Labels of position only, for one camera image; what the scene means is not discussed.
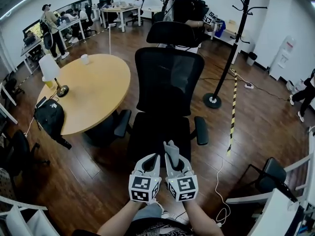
lamp shade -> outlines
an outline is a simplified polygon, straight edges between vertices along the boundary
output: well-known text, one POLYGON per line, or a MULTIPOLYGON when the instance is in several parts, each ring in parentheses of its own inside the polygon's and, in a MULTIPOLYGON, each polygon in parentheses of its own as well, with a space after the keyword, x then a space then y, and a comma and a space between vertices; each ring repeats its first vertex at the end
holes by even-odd
POLYGON ((47 54, 39 60, 40 69, 46 81, 52 81, 60 75, 60 68, 51 54, 47 54))

wooden floor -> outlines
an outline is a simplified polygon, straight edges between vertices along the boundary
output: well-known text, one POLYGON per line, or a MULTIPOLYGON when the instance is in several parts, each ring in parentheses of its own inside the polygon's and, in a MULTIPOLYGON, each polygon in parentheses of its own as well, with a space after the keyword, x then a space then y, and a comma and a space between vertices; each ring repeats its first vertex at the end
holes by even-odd
MULTIPOLYGON (((145 21, 142 27, 128 26, 125 33, 118 29, 112 30, 112 54, 125 60, 131 70, 130 89, 118 109, 132 110, 131 123, 138 112, 136 104, 139 94, 134 54, 139 48, 150 46, 146 43, 150 26, 151 23, 145 21)), ((69 48, 70 56, 62 60, 60 66, 63 67, 83 54, 109 53, 108 37, 108 31, 105 31, 87 39, 86 43, 80 41, 75 44, 69 48)), ((201 78, 219 79, 230 50, 230 47, 221 42, 205 41, 200 50, 206 63, 201 78)), ((249 67, 243 55, 239 55, 233 69, 256 86, 280 98, 288 98, 289 93, 284 83, 276 82, 258 67, 249 67)), ((16 78, 21 82, 28 75, 28 71, 22 66, 16 78)), ((27 131, 37 97, 43 87, 41 77, 38 69, 22 84, 26 94, 18 96, 18 106, 11 111, 19 124, 12 125, 9 134, 17 129, 27 131)), ((287 166, 306 156, 308 139, 305 130, 308 126, 315 125, 311 110, 307 110, 306 121, 302 124, 297 117, 299 105, 291 107, 289 102, 279 100, 264 91, 245 89, 244 83, 240 82, 232 153, 227 157, 225 154, 229 145, 233 81, 226 80, 221 88, 220 109, 209 109, 202 102, 203 95, 214 92, 217 83, 218 80, 199 80, 192 98, 192 114, 189 118, 192 129, 194 116, 204 117, 208 124, 210 142, 203 147, 199 147, 196 141, 191 142, 191 164, 198 176, 197 201, 212 218, 216 217, 222 207, 220 197, 215 194, 216 174, 221 167, 222 158, 223 170, 219 174, 218 191, 225 199, 250 163, 262 168, 267 158, 274 157, 283 166, 287 166)), ((19 191, 25 202, 47 206, 63 235, 71 235, 75 229, 95 232, 128 200, 128 178, 134 167, 126 159, 129 136, 116 140, 107 148, 93 147, 81 135, 64 138, 72 144, 71 150, 57 144, 44 131, 39 131, 33 122, 28 141, 31 146, 35 142, 40 143, 41 148, 36 156, 49 158, 51 165, 35 166, 31 173, 25 174, 19 184, 19 191)), ((161 175, 164 178, 166 173, 162 171, 161 175)), ((254 172, 248 172, 244 182, 256 176, 254 172)), ((294 187, 304 177, 305 169, 302 168, 288 176, 287 182, 294 187)), ((161 185, 157 199, 171 214, 179 215, 184 211, 181 203, 173 201, 164 184, 161 185)), ((181 218, 188 219, 186 214, 181 218)))

lamp base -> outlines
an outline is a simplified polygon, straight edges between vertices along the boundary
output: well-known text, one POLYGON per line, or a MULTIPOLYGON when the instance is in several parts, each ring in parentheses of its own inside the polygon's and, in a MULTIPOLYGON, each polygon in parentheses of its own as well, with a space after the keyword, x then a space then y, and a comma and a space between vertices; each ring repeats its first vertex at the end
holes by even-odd
POLYGON ((69 87, 68 86, 62 86, 61 88, 57 88, 57 96, 58 97, 64 97, 67 93, 69 92, 69 87))
POLYGON ((203 103, 208 107, 208 108, 220 108, 222 105, 221 99, 217 96, 216 99, 212 98, 213 93, 207 93, 203 96, 203 103))

cap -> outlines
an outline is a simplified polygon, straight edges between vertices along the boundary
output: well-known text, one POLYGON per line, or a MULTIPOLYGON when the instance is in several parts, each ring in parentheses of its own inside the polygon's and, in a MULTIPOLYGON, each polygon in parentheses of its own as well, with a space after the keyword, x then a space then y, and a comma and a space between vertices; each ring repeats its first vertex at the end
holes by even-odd
POLYGON ((41 10, 42 10, 42 11, 44 11, 44 10, 45 10, 45 8, 46 8, 46 6, 49 6, 49 7, 50 7, 50 6, 51 6, 51 4, 44 4, 41 10))

ceiling light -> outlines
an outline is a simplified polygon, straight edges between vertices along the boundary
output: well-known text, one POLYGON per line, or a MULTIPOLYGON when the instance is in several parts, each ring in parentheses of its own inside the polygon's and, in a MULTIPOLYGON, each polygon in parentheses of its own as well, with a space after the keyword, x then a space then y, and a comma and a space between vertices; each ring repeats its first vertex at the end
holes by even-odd
POLYGON ((12 7, 8 12, 6 12, 2 17, 0 17, 0 20, 2 20, 5 16, 8 17, 11 15, 11 12, 18 6, 20 6, 22 3, 24 3, 26 0, 23 0, 21 2, 19 2, 17 5, 15 5, 14 7, 12 7))

